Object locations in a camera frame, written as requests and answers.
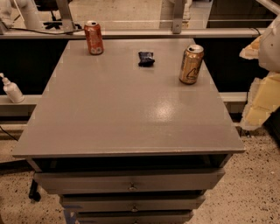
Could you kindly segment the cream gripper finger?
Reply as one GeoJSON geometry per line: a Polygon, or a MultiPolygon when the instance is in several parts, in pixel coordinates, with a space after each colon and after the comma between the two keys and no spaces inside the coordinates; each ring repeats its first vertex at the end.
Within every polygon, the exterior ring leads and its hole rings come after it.
{"type": "Polygon", "coordinates": [[[260,47],[261,36],[257,37],[254,41],[252,41],[249,45],[243,48],[239,54],[240,57],[246,60],[254,60],[258,59],[258,51],[260,47]]]}
{"type": "Polygon", "coordinates": [[[280,73],[269,72],[263,78],[255,78],[248,92],[246,104],[240,121],[244,130],[260,128],[280,107],[280,73]]]}

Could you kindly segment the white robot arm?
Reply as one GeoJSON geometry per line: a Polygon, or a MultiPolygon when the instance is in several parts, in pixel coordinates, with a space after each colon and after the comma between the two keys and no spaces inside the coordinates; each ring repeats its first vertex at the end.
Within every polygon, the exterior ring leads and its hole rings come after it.
{"type": "Polygon", "coordinates": [[[280,15],[241,50],[240,57],[258,59],[259,66],[269,72],[265,78],[255,78],[251,83],[241,116],[240,126],[244,130],[256,130],[280,107],[280,15]]]}

